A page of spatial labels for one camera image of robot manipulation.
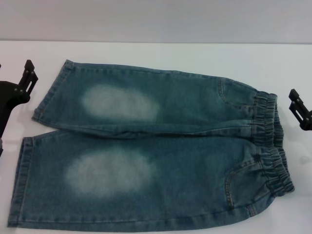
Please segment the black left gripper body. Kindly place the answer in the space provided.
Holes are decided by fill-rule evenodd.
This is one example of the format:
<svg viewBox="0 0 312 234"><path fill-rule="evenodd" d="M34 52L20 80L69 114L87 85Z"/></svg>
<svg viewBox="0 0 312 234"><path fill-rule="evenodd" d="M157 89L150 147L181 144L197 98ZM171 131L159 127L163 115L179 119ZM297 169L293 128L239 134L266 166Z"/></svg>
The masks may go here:
<svg viewBox="0 0 312 234"><path fill-rule="evenodd" d="M0 136L3 135L12 110L30 100L32 85L29 90L26 86L11 83L8 81L0 82Z"/></svg>

